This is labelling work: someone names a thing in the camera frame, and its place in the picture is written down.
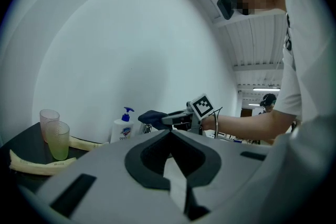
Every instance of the blue pump cap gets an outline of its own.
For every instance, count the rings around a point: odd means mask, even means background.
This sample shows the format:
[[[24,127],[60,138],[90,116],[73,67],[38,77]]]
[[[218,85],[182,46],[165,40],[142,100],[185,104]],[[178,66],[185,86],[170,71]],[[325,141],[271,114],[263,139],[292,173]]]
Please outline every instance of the blue pump cap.
[[[130,121],[130,116],[128,115],[128,112],[129,111],[133,111],[134,110],[132,108],[127,108],[127,107],[124,107],[126,109],[126,113],[122,116],[121,120],[122,121]]]

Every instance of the plastic cup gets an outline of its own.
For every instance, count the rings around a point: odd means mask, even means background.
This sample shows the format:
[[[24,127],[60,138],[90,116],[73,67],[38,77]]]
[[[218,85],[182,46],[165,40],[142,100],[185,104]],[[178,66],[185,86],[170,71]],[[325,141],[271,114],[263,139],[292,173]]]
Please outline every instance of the plastic cup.
[[[63,161],[69,153],[70,127],[62,121],[50,121],[46,124],[46,139],[52,156]]]
[[[51,109],[43,109],[40,111],[40,125],[41,125],[41,133],[44,142],[46,140],[46,124],[50,121],[59,121],[59,113],[55,110]]]

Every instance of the white ceiling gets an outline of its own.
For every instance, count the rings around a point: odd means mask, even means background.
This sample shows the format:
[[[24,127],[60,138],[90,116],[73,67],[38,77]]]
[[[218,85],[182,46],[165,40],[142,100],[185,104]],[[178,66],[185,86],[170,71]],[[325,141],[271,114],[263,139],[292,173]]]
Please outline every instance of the white ceiling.
[[[281,87],[282,47],[286,34],[286,16],[280,10],[244,16],[237,12],[225,20],[217,7],[218,0],[198,0],[223,37],[243,94],[243,108],[259,103],[266,92],[254,87]]]

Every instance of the white t-shirt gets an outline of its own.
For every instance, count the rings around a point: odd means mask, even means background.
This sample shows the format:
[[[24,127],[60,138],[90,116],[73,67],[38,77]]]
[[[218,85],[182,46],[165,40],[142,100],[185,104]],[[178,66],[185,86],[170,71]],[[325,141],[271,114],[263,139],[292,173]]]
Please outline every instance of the white t-shirt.
[[[335,24],[324,0],[286,0],[291,50],[274,109],[312,120],[336,111]]]

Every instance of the fluorescent light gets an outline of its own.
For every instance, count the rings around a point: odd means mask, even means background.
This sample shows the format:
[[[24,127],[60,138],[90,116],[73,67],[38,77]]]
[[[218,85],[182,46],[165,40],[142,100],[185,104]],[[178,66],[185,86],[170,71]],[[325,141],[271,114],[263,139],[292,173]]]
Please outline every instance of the fluorescent light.
[[[259,92],[278,92],[280,91],[279,88],[253,88],[254,91]]]

